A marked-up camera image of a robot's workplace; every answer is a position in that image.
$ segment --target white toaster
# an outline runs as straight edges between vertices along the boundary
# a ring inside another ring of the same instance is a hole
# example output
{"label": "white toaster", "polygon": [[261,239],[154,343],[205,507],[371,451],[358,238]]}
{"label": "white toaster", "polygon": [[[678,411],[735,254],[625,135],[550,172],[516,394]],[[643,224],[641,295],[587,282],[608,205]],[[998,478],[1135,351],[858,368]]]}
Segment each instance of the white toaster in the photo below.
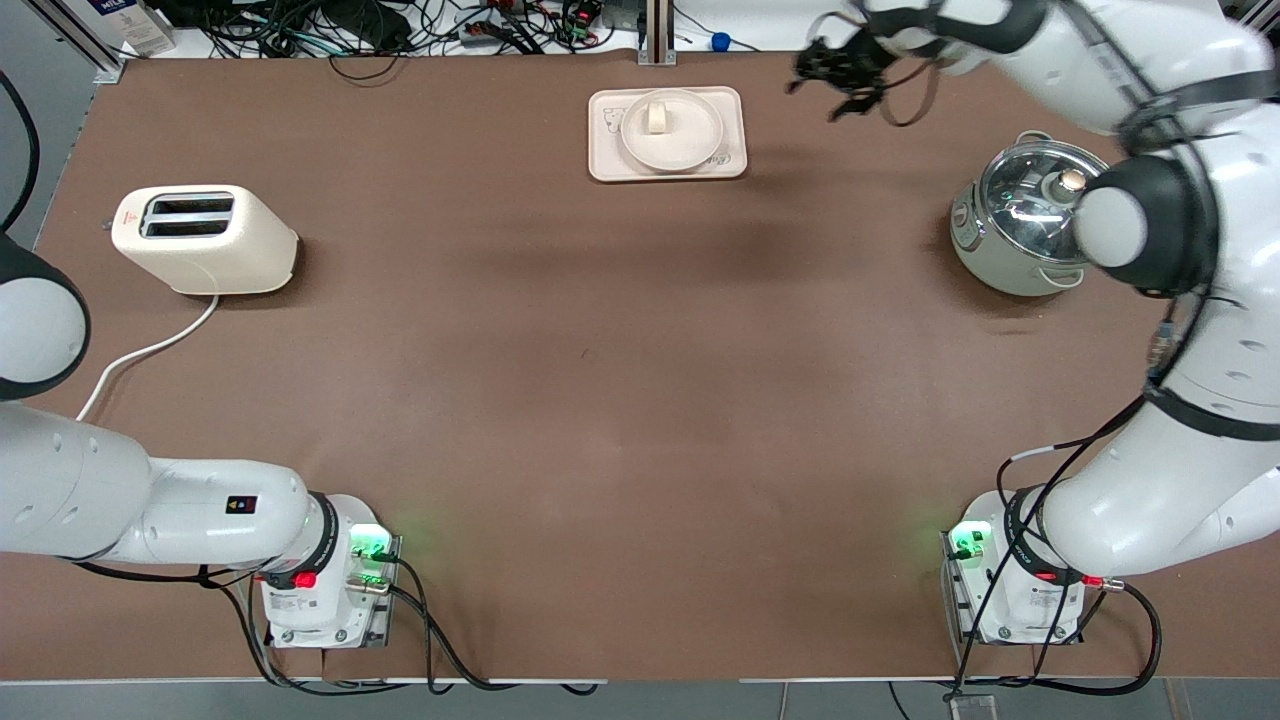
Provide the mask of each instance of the white toaster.
{"label": "white toaster", "polygon": [[111,242],[183,295],[279,290],[298,252],[298,233],[233,184],[136,190],[115,211]]}

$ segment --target grey floor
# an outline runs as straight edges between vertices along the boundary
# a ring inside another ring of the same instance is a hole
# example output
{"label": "grey floor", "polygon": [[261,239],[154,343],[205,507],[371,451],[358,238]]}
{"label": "grey floor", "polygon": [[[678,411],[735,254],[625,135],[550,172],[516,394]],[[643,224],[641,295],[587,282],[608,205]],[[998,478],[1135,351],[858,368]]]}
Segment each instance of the grey floor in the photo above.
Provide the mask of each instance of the grey floor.
{"label": "grey floor", "polygon": [[[31,206],[10,233],[26,246],[37,238],[92,99],[92,70],[60,44],[20,3],[0,1],[0,68],[24,95],[40,128],[44,159]],[[18,117],[0,97],[0,211],[8,211],[26,169],[26,140]],[[234,629],[228,628],[229,638]],[[948,717],[942,688],[900,683],[913,720]],[[1253,720],[1280,717],[1280,682],[1157,682],[1132,697],[1097,700],[1051,691],[997,691],[1004,719]],[[780,716],[782,685],[739,683],[622,683],[590,698],[558,688],[520,688],[483,694],[460,688],[443,698],[412,688],[370,698],[310,698],[261,683],[145,683],[110,685],[0,687],[0,720],[221,720],[273,717],[311,720],[379,717],[573,720],[772,720]],[[786,717],[899,717],[883,683],[791,684]]]}

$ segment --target white cord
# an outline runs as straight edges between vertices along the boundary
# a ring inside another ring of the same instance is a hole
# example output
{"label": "white cord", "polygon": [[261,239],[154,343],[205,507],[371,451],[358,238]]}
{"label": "white cord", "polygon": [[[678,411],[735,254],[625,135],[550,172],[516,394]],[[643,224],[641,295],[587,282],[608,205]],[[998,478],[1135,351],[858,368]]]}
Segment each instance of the white cord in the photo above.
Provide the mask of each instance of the white cord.
{"label": "white cord", "polygon": [[180,333],[170,337],[169,340],[160,341],[160,342],[157,342],[155,345],[148,345],[147,347],[143,347],[142,350],[134,350],[133,352],[131,352],[128,355],[124,355],[123,357],[119,357],[118,360],[115,360],[114,363],[111,363],[110,365],[108,365],[106,369],[102,370],[102,375],[100,378],[97,378],[97,386],[95,386],[93,387],[93,392],[90,393],[88,400],[84,402],[84,407],[81,407],[79,414],[76,415],[76,421],[77,423],[84,421],[84,418],[88,416],[88,411],[92,410],[93,409],[93,404],[97,402],[97,396],[101,395],[102,393],[102,388],[106,387],[108,378],[111,377],[111,373],[114,373],[116,370],[116,368],[119,368],[120,365],[124,365],[125,363],[131,363],[133,360],[137,360],[138,357],[142,357],[143,355],[151,355],[152,352],[155,352],[157,350],[164,350],[165,347],[169,347],[170,345],[173,345],[173,343],[178,342],[179,340],[182,340],[182,338],[189,336],[191,333],[196,332],[196,328],[198,328],[200,325],[204,325],[205,320],[207,320],[209,316],[214,314],[214,310],[218,309],[218,299],[219,297],[220,296],[215,295],[214,299],[209,301],[209,307],[205,310],[205,313],[201,316],[196,318],[195,323],[187,325],[187,329],[184,329]]}

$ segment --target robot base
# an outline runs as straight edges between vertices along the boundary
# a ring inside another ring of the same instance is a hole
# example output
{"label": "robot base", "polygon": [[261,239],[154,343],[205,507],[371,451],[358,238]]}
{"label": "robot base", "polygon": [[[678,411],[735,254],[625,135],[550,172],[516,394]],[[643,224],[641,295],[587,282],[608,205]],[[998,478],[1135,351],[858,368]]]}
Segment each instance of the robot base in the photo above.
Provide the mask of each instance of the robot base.
{"label": "robot base", "polygon": [[[964,520],[942,533],[943,594],[951,626],[965,642],[974,630],[974,615],[987,600],[977,642],[984,644],[1051,644],[1076,642],[1075,633],[1084,601],[1084,585],[1056,585],[1028,573],[1010,559],[993,588],[991,578],[1009,550],[1005,538],[1005,506],[1000,495],[988,492],[965,511]],[[1050,630],[1053,615],[1066,602],[1057,625]]]}
{"label": "robot base", "polygon": [[333,555],[310,588],[275,589],[261,583],[276,647],[383,647],[390,626],[397,565],[367,557],[397,553],[399,538],[378,524],[374,511],[347,495],[326,496],[338,514]]}

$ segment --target metal bracket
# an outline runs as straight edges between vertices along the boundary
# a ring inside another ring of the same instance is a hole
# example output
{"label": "metal bracket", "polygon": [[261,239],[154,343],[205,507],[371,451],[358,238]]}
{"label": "metal bracket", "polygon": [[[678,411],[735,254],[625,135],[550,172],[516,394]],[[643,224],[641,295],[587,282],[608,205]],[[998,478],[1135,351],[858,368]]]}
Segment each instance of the metal bracket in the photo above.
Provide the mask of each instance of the metal bracket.
{"label": "metal bracket", "polygon": [[32,13],[45,20],[59,37],[67,41],[81,58],[97,68],[95,85],[115,85],[124,72],[124,60],[101,37],[93,33],[76,13],[67,6],[65,0],[22,0]]}
{"label": "metal bracket", "polygon": [[636,61],[641,65],[676,65],[676,14],[671,0],[645,0],[645,31]]}

